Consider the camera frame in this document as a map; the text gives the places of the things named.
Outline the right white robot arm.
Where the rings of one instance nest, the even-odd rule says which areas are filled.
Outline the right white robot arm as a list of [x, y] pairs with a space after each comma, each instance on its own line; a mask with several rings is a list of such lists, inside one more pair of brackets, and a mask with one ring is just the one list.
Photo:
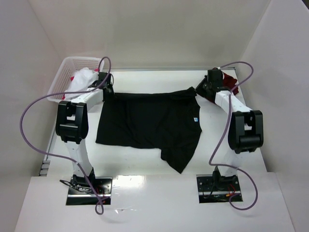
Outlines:
[[236, 183], [237, 168], [241, 167], [246, 155], [260, 148], [264, 142], [263, 114], [244, 105], [224, 85], [226, 75], [214, 68], [196, 87], [196, 93], [222, 108], [228, 115], [228, 150], [222, 165], [216, 164], [212, 174], [212, 183], [218, 190], [224, 190]]

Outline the black t shirt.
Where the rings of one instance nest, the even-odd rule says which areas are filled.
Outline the black t shirt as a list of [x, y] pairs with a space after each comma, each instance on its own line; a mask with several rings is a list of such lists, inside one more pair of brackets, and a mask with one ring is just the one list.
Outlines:
[[161, 159], [182, 173], [202, 129], [193, 87], [171, 93], [114, 93], [103, 103], [96, 143], [160, 149]]

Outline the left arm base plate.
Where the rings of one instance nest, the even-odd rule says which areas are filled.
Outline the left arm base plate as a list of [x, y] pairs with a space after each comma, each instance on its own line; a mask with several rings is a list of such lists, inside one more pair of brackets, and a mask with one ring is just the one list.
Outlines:
[[112, 178], [92, 179], [93, 191], [83, 177], [72, 177], [70, 181], [63, 181], [69, 187], [66, 205], [95, 205], [98, 202], [97, 195], [103, 200], [103, 205], [111, 204]]

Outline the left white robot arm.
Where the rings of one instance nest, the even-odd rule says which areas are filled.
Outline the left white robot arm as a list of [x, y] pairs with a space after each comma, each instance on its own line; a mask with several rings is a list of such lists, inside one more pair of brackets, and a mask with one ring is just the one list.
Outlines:
[[113, 94], [113, 75], [106, 72], [94, 73], [95, 79], [87, 81], [82, 93], [60, 101], [56, 117], [56, 134], [65, 143], [73, 159], [71, 181], [60, 182], [87, 194], [96, 183], [94, 168], [89, 161], [85, 139], [88, 135], [88, 110]]

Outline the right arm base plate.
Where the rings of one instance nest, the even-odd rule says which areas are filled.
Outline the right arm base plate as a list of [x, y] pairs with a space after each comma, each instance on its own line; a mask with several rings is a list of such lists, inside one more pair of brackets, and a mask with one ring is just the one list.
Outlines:
[[217, 177], [212, 174], [197, 175], [197, 190], [199, 203], [228, 203], [232, 196], [232, 202], [242, 202], [241, 189], [237, 176]]

